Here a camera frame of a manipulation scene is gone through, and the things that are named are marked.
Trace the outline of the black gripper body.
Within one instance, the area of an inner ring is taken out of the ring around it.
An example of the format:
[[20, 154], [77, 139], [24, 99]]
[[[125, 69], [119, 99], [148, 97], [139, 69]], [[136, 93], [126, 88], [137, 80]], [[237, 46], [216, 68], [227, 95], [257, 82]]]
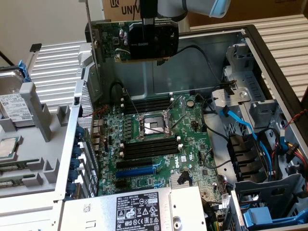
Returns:
[[139, 0], [140, 17], [155, 18], [158, 11], [158, 0]]

